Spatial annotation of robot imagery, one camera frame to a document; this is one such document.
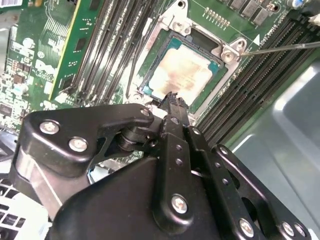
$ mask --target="sticker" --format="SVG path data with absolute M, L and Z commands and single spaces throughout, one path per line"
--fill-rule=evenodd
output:
M 23 0 L 0 0 L 0 8 L 21 6 Z
M 35 55 L 35 51 L 30 50 L 29 48 L 24 47 L 23 45 L 13 41 L 11 43 L 11 49 L 29 59 L 33 59 Z
M 56 69 L 53 68 L 51 65 L 46 65 L 43 61 L 37 59 L 35 61 L 35 66 L 36 69 L 38 69 L 39 71 L 45 71 L 47 74 L 55 74 L 56 73 Z
M 26 81 L 26 84 L 32 85 L 33 83 L 34 83 L 34 77 L 33 76 L 29 76 L 28 80 Z
M 253 40 L 253 43 L 255 43 L 256 45 L 260 46 L 260 34 L 258 34 L 255 39 Z
M 38 51 L 37 55 L 38 55 L 38 57 L 41 58 L 41 59 L 43 59 L 43 58 L 45 57 L 45 54 L 44 54 L 43 51 Z
M 25 46 L 28 49 L 33 49 L 36 45 L 35 42 L 30 37 L 25 38 L 23 40 L 22 44 L 23 44 L 23 46 Z
M 53 86 L 54 86 L 54 84 L 52 82 L 47 81 L 45 83 L 43 92 L 45 94 L 51 94 L 51 90 L 52 90 Z

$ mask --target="metal plate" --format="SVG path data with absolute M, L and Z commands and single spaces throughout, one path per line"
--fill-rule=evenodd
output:
M 320 236 L 320 61 L 313 63 L 230 149 Z

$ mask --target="white label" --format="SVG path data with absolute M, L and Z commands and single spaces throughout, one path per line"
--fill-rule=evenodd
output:
M 34 83 L 34 77 L 33 76 L 29 76 L 28 80 L 26 81 L 26 84 L 32 85 L 33 83 Z
M 23 0 L 0 0 L 0 8 L 21 6 Z
M 50 94 L 53 86 L 54 86 L 53 83 L 47 81 L 47 82 L 45 83 L 43 92 L 44 92 L 45 94 Z
M 11 49 L 27 58 L 33 59 L 35 51 L 30 50 L 29 48 L 24 47 L 23 45 L 13 41 L 11 44 Z
M 39 71 L 45 71 L 47 74 L 55 74 L 56 73 L 56 69 L 54 67 L 52 67 L 51 65 L 46 65 L 43 61 L 37 59 L 35 61 L 35 66 L 36 69 L 38 69 Z

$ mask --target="bolt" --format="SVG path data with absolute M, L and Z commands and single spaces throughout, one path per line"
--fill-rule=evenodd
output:
M 147 109 L 142 108 L 140 111 L 141 111 L 141 113 L 142 113 L 143 115 L 145 115 L 145 116 L 147 116 L 147 117 L 150 116 L 150 113 L 149 113 L 149 111 L 148 111 Z
M 172 197 L 171 204 L 174 210 L 179 214 L 185 214 L 188 210 L 188 205 L 186 201 L 178 195 L 174 195 Z
M 300 225 L 294 224 L 294 227 L 303 237 L 306 236 L 306 233 L 305 233 L 304 229 Z
M 172 24 L 172 28 L 173 28 L 173 30 L 175 30 L 176 32 L 179 33 L 179 32 L 182 31 L 183 25 L 182 25 L 181 23 L 175 21 L 175 22 Z
M 59 126 L 55 122 L 52 121 L 44 121 L 40 124 L 40 130 L 41 132 L 45 134 L 56 134 L 59 132 Z
M 239 225 L 240 225 L 240 228 L 241 230 L 243 231 L 243 233 L 249 237 L 249 238 L 253 238 L 254 237 L 254 229 L 252 228 L 252 226 L 250 225 L 250 223 L 241 218 L 240 221 L 239 221 Z
M 221 151 L 224 155 L 228 155 L 228 151 L 227 151 L 223 146 L 220 147 L 220 151 Z
M 193 131 L 194 131 L 194 133 L 195 133 L 195 134 L 198 134 L 198 135 L 200 135 L 200 134 L 201 134 L 201 132 L 199 132 L 199 130 L 198 130 L 198 129 L 196 129 L 195 127 L 193 128 Z
M 226 63 L 230 63 L 235 59 L 235 54 L 229 50 L 224 51 L 222 54 L 222 60 Z
M 88 148 L 88 144 L 81 137 L 74 137 L 69 141 L 69 147 L 76 152 L 83 152 Z
M 295 235 L 294 230 L 292 229 L 292 227 L 291 227 L 288 223 L 286 223 L 286 222 L 284 221 L 284 222 L 282 223 L 282 226 L 283 226 L 285 232 L 286 232 L 289 236 L 293 237 L 293 236 Z

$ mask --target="dimm slot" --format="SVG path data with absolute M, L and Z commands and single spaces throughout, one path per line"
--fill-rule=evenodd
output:
M 298 31 L 295 34 L 291 34 L 290 37 L 287 38 L 286 41 L 284 41 L 284 45 L 290 45 L 295 43 L 298 40 L 298 36 L 301 35 L 301 32 Z M 307 37 L 303 37 L 302 39 L 299 40 L 299 42 L 305 42 L 307 40 Z M 252 102 L 251 98 L 247 98 L 247 97 L 251 97 L 251 96 L 255 96 L 257 94 L 255 93 L 260 93 L 263 89 L 263 87 L 265 87 L 266 85 L 271 85 L 276 77 L 274 75 L 276 74 L 280 74 L 282 71 L 282 67 L 284 66 L 286 59 L 288 59 L 290 56 L 296 55 L 295 52 L 291 51 L 288 54 L 286 54 L 287 52 L 277 52 L 272 54 L 272 58 L 269 59 L 269 61 L 267 62 L 267 65 L 263 65 L 263 71 L 259 71 L 259 73 L 257 73 L 256 75 L 254 75 L 254 78 L 252 80 L 250 80 L 249 82 L 249 86 L 248 88 L 246 88 L 246 93 L 242 93 L 242 96 L 244 96 L 244 99 L 246 99 L 243 103 L 241 102 L 242 106 L 245 107 L 249 107 L 250 104 L 253 104 L 254 102 Z M 240 111 L 238 109 L 238 107 L 240 106 L 240 104 L 238 103 L 237 99 L 234 100 L 234 103 L 236 103 L 236 107 L 234 108 L 229 108 L 227 109 L 225 112 L 226 113 L 231 113 L 233 114 L 235 111 Z M 244 113 L 246 111 L 246 109 L 242 109 L 240 112 Z M 231 121 L 230 115 L 226 117 L 226 115 L 223 115 L 220 117 L 220 121 L 218 122 L 214 122 L 217 124 L 213 124 L 211 129 L 209 130 L 209 136 L 207 136 L 206 138 L 208 140 L 211 140 L 215 133 L 217 131 L 219 131 L 219 129 L 221 128 L 221 126 L 226 122 L 226 121 Z

